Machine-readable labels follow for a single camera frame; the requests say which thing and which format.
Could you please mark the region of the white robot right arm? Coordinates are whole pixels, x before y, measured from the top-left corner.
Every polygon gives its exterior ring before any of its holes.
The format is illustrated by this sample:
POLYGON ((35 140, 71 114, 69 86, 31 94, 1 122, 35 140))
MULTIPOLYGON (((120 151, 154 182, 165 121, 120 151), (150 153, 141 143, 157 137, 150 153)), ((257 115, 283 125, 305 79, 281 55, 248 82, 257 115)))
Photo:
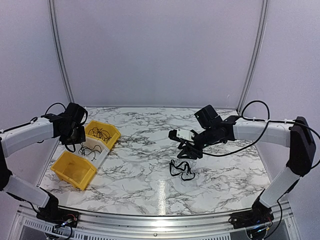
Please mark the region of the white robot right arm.
POLYGON ((195 113, 195 117, 203 128, 200 133, 194 130, 171 130, 168 137, 179 142, 179 159, 201 159, 205 155, 204 148, 228 141, 265 142, 289 148, 289 159, 282 171, 271 184, 263 190, 248 212, 247 219, 258 224, 267 216, 271 208, 283 195, 289 193, 300 178, 307 175, 314 167, 316 143, 315 132, 308 126, 304 117, 293 120, 271 120, 246 118, 231 115, 226 119, 207 105, 195 113))

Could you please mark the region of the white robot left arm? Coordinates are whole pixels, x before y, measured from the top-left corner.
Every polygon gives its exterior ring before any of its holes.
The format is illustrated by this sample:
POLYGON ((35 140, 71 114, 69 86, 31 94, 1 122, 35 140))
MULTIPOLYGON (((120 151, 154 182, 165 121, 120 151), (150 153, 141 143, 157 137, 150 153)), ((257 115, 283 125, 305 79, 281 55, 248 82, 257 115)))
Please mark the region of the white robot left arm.
POLYGON ((0 191, 44 208, 53 223, 63 219, 57 198, 36 185, 55 141, 69 148, 85 141, 88 111, 69 103, 61 113, 49 111, 0 131, 0 191))

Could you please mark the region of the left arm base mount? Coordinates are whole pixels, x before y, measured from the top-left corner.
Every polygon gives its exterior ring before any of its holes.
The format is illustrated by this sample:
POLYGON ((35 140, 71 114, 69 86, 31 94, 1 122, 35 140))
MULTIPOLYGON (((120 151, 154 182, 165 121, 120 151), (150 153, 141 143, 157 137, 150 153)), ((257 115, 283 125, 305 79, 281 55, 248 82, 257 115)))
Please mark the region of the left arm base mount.
POLYGON ((72 227, 78 225, 80 213, 78 211, 60 208, 58 206, 40 207, 36 217, 40 220, 55 224, 56 228, 72 227))

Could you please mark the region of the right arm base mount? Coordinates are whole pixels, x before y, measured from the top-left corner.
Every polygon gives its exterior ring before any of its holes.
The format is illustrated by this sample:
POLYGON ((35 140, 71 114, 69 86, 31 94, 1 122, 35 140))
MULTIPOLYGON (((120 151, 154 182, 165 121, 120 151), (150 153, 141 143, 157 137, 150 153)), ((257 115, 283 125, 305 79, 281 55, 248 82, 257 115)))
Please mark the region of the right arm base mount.
POLYGON ((232 213, 228 222, 233 225, 234 229, 240 229, 270 223, 273 220, 272 208, 266 207, 257 199, 251 209, 232 213))

